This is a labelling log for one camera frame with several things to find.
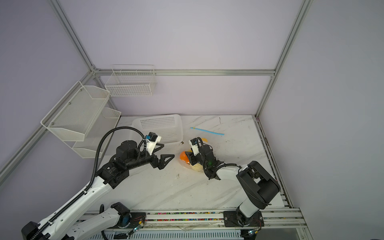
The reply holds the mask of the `small orange tangerine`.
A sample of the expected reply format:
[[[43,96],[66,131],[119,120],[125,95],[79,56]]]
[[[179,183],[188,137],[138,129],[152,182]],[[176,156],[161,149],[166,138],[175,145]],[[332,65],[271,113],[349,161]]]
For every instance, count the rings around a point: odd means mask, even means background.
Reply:
[[[183,161],[185,164],[189,165],[190,164],[190,160],[186,154],[186,152],[181,152],[180,154],[180,160]]]

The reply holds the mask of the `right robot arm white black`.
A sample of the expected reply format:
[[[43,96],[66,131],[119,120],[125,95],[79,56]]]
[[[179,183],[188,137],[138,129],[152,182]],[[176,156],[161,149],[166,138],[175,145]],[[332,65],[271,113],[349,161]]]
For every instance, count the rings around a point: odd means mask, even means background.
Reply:
[[[249,220],[259,210],[270,205],[281,188],[277,180],[257,161],[240,166],[219,161],[209,145],[191,146],[180,159],[192,168],[201,170],[209,180],[237,181],[247,198],[236,209],[239,220]]]

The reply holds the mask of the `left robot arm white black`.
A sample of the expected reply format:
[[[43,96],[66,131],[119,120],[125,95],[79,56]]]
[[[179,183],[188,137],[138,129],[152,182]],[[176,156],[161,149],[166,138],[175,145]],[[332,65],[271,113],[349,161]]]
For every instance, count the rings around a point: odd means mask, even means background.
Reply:
[[[117,147],[116,154],[109,162],[93,173],[85,188],[72,197],[60,209],[40,222],[29,222],[22,228],[25,240],[84,240],[110,227],[121,229],[142,227],[146,214],[132,216],[121,202],[112,204],[107,209],[80,224],[77,220],[99,199],[114,190],[128,176],[129,171],[141,166],[151,165],[162,170],[175,157],[155,152],[163,145],[148,141],[144,151],[135,141],[124,141]]]

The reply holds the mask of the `clear zip top bag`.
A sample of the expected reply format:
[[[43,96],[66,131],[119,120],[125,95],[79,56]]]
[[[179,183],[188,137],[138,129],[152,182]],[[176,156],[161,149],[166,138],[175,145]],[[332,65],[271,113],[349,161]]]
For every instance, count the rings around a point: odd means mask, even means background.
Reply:
[[[203,166],[199,163],[198,160],[195,161],[195,164],[192,165],[190,162],[190,159],[194,160],[194,157],[196,157],[199,154],[199,149],[202,148],[204,145],[209,145],[208,140],[206,138],[201,138],[201,140],[195,140],[197,137],[194,137],[192,140],[188,141],[190,145],[190,149],[187,151],[182,151],[179,156],[179,162],[182,166],[194,170],[196,172],[203,173]]]

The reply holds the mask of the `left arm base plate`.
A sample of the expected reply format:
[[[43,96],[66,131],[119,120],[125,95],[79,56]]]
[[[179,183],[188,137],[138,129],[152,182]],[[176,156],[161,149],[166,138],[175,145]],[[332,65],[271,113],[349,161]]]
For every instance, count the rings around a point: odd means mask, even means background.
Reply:
[[[121,229],[133,229],[139,222],[144,222],[147,214],[145,212],[129,212],[123,213],[117,223]]]

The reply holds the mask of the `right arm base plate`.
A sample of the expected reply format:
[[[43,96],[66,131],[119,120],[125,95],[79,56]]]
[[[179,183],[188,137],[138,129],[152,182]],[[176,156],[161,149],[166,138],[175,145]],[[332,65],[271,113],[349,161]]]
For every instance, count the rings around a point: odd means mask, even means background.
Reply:
[[[240,211],[224,211],[225,227],[264,227],[264,218],[260,211],[255,212],[251,217],[246,217]]]

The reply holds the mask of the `cream white garlic bulb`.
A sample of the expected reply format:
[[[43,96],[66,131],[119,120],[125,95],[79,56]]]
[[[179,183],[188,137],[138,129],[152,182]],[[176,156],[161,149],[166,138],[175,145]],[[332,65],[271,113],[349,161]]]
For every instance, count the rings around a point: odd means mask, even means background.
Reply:
[[[196,171],[196,172],[201,172],[201,173],[204,172],[204,170],[203,170],[203,166],[200,165],[200,164],[191,165],[191,169],[192,169],[193,171]]]

